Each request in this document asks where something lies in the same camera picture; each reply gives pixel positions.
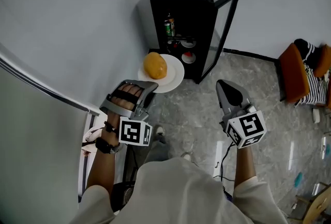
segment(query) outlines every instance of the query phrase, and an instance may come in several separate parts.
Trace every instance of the wristwatch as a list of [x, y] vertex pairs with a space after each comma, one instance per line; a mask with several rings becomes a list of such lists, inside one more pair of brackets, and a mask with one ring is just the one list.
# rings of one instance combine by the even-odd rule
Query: wristwatch
[[119, 151], [119, 144], [117, 146], [110, 145], [102, 138], [97, 138], [95, 140], [95, 147], [105, 154], [115, 154]]

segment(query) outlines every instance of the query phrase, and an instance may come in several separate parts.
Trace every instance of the black cabinet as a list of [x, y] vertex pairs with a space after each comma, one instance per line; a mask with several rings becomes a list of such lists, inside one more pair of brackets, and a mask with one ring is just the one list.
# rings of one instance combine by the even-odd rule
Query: black cabinet
[[[159, 52], [177, 57], [184, 65], [185, 78], [200, 83], [217, 63], [237, 2], [151, 0]], [[172, 34], [164, 25], [169, 15], [174, 19]]]

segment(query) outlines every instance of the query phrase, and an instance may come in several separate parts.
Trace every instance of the shirt sleeve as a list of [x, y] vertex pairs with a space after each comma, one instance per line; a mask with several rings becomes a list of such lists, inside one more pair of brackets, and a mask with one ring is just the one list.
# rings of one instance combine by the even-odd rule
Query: shirt sleeve
[[256, 176], [239, 184], [233, 192], [233, 203], [254, 223], [288, 223], [277, 207], [269, 185]]
[[94, 185], [85, 191], [78, 212], [70, 224], [106, 224], [114, 218], [107, 190]]

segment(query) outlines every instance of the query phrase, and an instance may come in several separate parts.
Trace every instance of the teal object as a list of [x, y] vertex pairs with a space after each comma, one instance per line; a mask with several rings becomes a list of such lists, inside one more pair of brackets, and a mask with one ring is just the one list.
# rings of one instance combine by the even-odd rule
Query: teal object
[[297, 188], [302, 181], [302, 173], [300, 172], [294, 180], [294, 187]]
[[326, 145], [325, 154], [328, 156], [330, 154], [330, 144]]

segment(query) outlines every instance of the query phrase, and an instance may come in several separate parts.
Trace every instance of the green can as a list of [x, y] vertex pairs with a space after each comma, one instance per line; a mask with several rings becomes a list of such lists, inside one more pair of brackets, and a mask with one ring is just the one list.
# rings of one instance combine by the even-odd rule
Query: green can
[[171, 22], [169, 22], [168, 20], [165, 20], [163, 25], [165, 27], [165, 32], [166, 32], [167, 36], [171, 36]]

